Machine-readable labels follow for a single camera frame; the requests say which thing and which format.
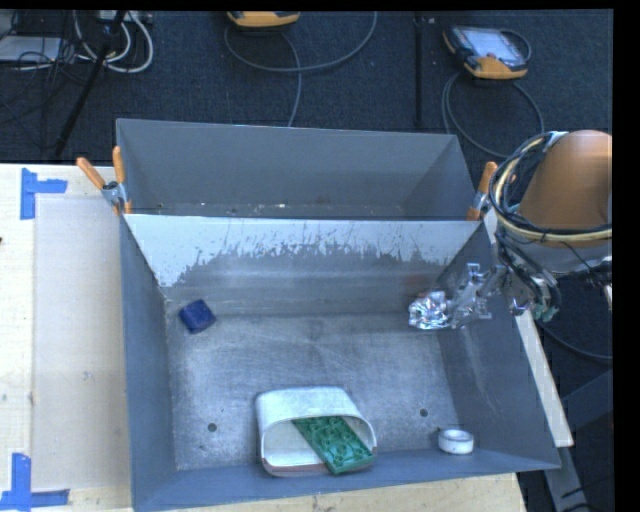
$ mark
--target blue tape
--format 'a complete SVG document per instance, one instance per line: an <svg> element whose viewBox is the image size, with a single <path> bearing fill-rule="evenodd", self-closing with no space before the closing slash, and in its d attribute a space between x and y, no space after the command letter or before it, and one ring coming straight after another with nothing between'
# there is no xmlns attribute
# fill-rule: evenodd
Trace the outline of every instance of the blue tape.
<svg viewBox="0 0 640 512"><path fill-rule="evenodd" d="M0 510L30 512L32 507L66 505L69 489L64 491L31 492L31 459L21 453L11 456L11 490L0 496Z"/></svg>
<svg viewBox="0 0 640 512"><path fill-rule="evenodd" d="M20 198L20 219L36 216L36 194L62 194L67 190L65 180L38 181L38 174L22 168L22 192Z"/></svg>

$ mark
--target clamp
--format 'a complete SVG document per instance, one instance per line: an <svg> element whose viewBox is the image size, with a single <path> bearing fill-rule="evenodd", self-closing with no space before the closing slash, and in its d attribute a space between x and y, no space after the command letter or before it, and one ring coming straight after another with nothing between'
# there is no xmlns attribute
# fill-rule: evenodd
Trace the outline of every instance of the clamp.
<svg viewBox="0 0 640 512"><path fill-rule="evenodd" d="M102 192L116 215L120 215L121 211L131 213L131 199L129 199L127 189L124 186L125 172L120 146L113 148L113 168L116 171L116 181L107 183L96 168L91 165L91 162L84 157L78 157L76 165L91 180L91 183Z"/></svg>

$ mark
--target electronic device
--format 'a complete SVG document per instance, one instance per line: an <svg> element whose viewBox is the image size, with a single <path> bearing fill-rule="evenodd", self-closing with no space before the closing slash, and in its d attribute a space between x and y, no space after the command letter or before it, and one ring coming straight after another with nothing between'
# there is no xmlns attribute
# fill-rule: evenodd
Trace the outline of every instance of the electronic device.
<svg viewBox="0 0 640 512"><path fill-rule="evenodd" d="M245 32L273 32L297 22L300 11L227 11L227 17Z"/></svg>
<svg viewBox="0 0 640 512"><path fill-rule="evenodd" d="M68 43L59 37L4 36L0 39L0 62L50 63L60 57L64 44Z"/></svg>
<svg viewBox="0 0 640 512"><path fill-rule="evenodd" d="M510 80L527 73L527 59L505 30L454 25L444 30L449 50L476 78Z"/></svg>

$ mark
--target cable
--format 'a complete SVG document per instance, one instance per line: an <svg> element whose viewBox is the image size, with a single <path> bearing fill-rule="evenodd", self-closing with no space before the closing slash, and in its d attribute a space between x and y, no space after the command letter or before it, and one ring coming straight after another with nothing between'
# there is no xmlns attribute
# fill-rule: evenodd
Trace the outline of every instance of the cable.
<svg viewBox="0 0 640 512"><path fill-rule="evenodd" d="M516 32L515 30L511 30L511 29L499 29L500 32L504 32L504 33L511 33L514 34L515 36L517 36L518 38L520 38L525 46L527 47L527 55L524 58L525 61L529 61L529 59L531 58L532 55L532 50L531 50L531 45L529 44L529 41L527 41L527 39L519 34L518 32ZM472 145L474 145L476 148L480 149L481 151L484 151L485 153L488 153L489 155L495 156L497 158L507 158L509 155L505 155L502 153L498 153L497 151L494 151L492 149L489 149L485 146L483 146L482 144L480 144L479 142L477 142L475 139L473 139L467 132L465 132L462 127L460 126L460 124L457 122L455 116L453 115L453 111L451 109L451 88L453 87L453 84L456 82L456 80L460 77L460 75L462 74L461 71L455 73L445 84L443 91L442 91L442 119L444 121L444 126L445 126L445 130L447 133L451 133L451 127L448 123L447 120L447 116L449 117L449 119L451 119L451 121L453 122L453 124L456 126L456 128L458 129L458 131L461 133L461 135ZM525 91L522 86L516 82L512 83L513 87L515 87L525 98L526 100L531 104L531 106L533 107L533 109L535 110L536 116L538 118L538 123L540 125L539 131L538 133L542 133L545 131L544 129L544 120L543 120L543 116L542 116L542 112L540 111L540 108L538 107L537 103L535 102L535 100L533 99L533 97L527 92Z"/></svg>
<svg viewBox="0 0 640 512"><path fill-rule="evenodd" d="M612 237L611 223L588 229L540 228L522 215L519 215L517 211L513 211L512 205L507 202L508 194L506 191L508 184L518 177L516 167L522 158L527 156L530 151L537 151L541 148L542 151L545 151L565 134L566 132L542 133L521 144L492 174L489 180L489 200L493 205L498 221L508 231L516 233L527 240L540 243L545 241L562 242L565 244L608 240ZM524 172L535 172L535 169L527 169Z"/></svg>
<svg viewBox="0 0 640 512"><path fill-rule="evenodd" d="M289 45L289 47L291 48L291 51L293 52L293 57L296 59L296 66L299 68L300 67L300 59L298 57L298 52L296 51L295 47L293 46L293 43L291 43L291 41L289 40L289 38L286 36L286 34L282 34L282 37L284 38L284 40L287 42L287 44ZM287 127L291 127L293 126L293 120L296 117L296 113L298 112L298 105L300 105L300 96L302 95L302 72L298 72L298 87L296 90L296 99L293 103L293 110L291 111L291 116L289 117L289 122L287 123Z"/></svg>
<svg viewBox="0 0 640 512"><path fill-rule="evenodd" d="M82 34L82 30L80 29L80 23L78 21L77 12L75 9L73 10L73 19L74 19L74 28L75 28L76 35L78 39L81 41L82 48L88 54L88 55L78 55L78 58L95 62L98 59L98 55L91 49L91 47L84 40L84 36ZM140 66L137 66L137 67L122 67L122 66L113 65L114 62L124 59L129 54L132 47L131 33L129 32L129 29L127 28L126 24L121 23L120 27L122 32L124 33L125 40L126 40L125 48L119 54L107 57L103 65L105 68L111 71L115 71L117 73L140 73L146 70L153 62L153 55L154 55L153 39L151 38L151 34L147 30L147 27L144 26L144 24L138 19L137 16L132 16L130 12L127 12L127 18L125 19L125 21L133 21L133 23L136 24L140 32L142 32L142 34L144 35L145 42L148 49L147 58Z"/></svg>
<svg viewBox="0 0 640 512"><path fill-rule="evenodd" d="M559 343L560 345L562 345L566 349L569 349L569 350L571 350L572 352L575 352L578 355L581 355L581 356L586 357L588 359L592 359L592 360L594 360L594 361L596 361L598 363L601 363L601 364L610 365L613 362L613 356L607 356L607 355L604 355L604 354L596 354L595 352L589 352L589 351L583 350L581 348L578 348L575 345L570 344L568 341L565 341L564 339L562 339L555 332L550 330L546 325L543 325L542 323L540 323L539 320L536 320L535 322L536 322L536 325L540 329L542 329L544 334L548 334L552 340L556 341L557 343Z"/></svg>
<svg viewBox="0 0 640 512"><path fill-rule="evenodd" d="M321 70L321 69L327 69L327 68L332 67L332 66L337 66L338 64L341 64L341 63L349 60L356 53L358 53L369 42L369 39L371 39L371 36L373 35L373 32L374 32L374 30L376 28L377 21L378 21L378 11L373 11L373 21L371 23L371 28L369 29L368 34L365 36L365 38L362 40L362 42L358 46L356 46L356 48L354 48L348 54L340 57L339 59L336 59L336 60L333 60L333 61L330 61L330 62L325 62L325 63L322 63L322 64L315 64L313 66L300 67L298 65L295 68L274 68L274 67L269 67L269 66L262 66L260 64L256 64L254 62L251 62L251 61L245 59L244 57L242 57L240 54L238 54L231 47L231 45L229 43L229 28L230 28L229 26L227 26L227 28L224 31L224 42L225 42L225 44L227 46L227 49L233 54L234 57L236 57L240 61L244 62L248 66L254 67L256 69L261 69L263 71L272 71L272 72L275 72L275 73L301 73L301 72L305 72L305 71L317 71L317 70Z"/></svg>
<svg viewBox="0 0 640 512"><path fill-rule="evenodd" d="M227 46L227 49L229 50L229 52L231 52L231 54L234 57L239 59L241 62L244 62L248 66L251 66L251 67L256 68L256 69L260 69L262 71L271 71L271 72L275 72L275 73L297 73L297 76L298 76L298 87L297 87L297 90L296 90L296 98L295 98L295 101L294 101L293 111L291 113L291 116L289 117L289 122L287 123L287 127L291 127L291 126L293 126L293 120L294 120L294 118L296 116L296 113L298 111L298 106L300 105L300 96L302 95L302 73L305 72L305 71L318 71L318 70L321 70L321 69L328 69L328 68L330 68L332 66L337 66L338 64L341 64L342 62L345 62L346 60L348 60L351 57L353 57L362 48L364 48L364 46L367 44L367 42L369 42L369 39L371 39L371 36L373 35L373 32L374 32L376 24L377 24L377 20L378 20L378 12L374 11L373 12L373 21L371 23L371 28L369 29L369 32L367 33L365 38L362 40L362 42L358 46L356 46L355 49L350 51L348 54L340 57L339 59L336 59L336 60L330 61L330 62L325 62L325 63L322 63L322 64L316 64L316 65L313 65L313 66L304 66L304 67L302 67L300 65L300 59L298 57L298 52L296 51L295 46L293 45L291 40L284 33L282 33L281 35L284 38L284 40L287 42L289 47L291 48L291 51L293 52L293 56L294 56L294 58L296 60L296 67L294 67L294 68L274 68L274 67L269 67L269 66L262 66L260 64L256 64L254 62L248 61L247 59L242 57L240 54L238 54L231 47L231 44L229 43L229 28L230 28L229 26L227 26L225 28L225 31L224 31L224 42L225 42L225 45Z"/></svg>

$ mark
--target black stand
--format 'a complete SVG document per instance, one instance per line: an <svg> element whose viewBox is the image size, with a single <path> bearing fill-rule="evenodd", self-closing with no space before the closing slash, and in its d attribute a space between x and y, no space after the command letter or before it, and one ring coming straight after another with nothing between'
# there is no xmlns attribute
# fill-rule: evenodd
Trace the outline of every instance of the black stand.
<svg viewBox="0 0 640 512"><path fill-rule="evenodd" d="M67 122L62 128L62 132L58 136L58 140L56 142L56 149L55 149L56 156L60 156L65 146L67 145L67 141L69 140L69 136L73 131L73 127L75 126L76 121L78 120L78 116L80 115L80 112L82 111L82 107L84 107L84 104L87 101L87 98L89 97L89 93L91 92L91 88L93 87L93 84L96 81L96 78L98 78L98 73L102 69L102 66L104 65L104 61L106 60L107 55L109 55L109 52L111 51L112 41L115 40L115 38L118 36L120 32L120 25L124 21L124 17L126 14L127 14L126 9L116 11L116 15L113 18L113 20L110 23L107 23L104 27L104 31L102 34L102 44L100 45L100 51L98 52L97 59L93 65L93 68L91 69L91 74L89 75L89 78L87 79L87 83L84 85L84 88L82 89L82 93L80 94L78 101L76 101L76 104L73 106L73 110L69 114L69 117L67 118Z"/></svg>
<svg viewBox="0 0 640 512"><path fill-rule="evenodd" d="M415 28L415 65L416 65L416 129L422 130L422 31L424 29L425 18L422 11L416 11L413 17Z"/></svg>

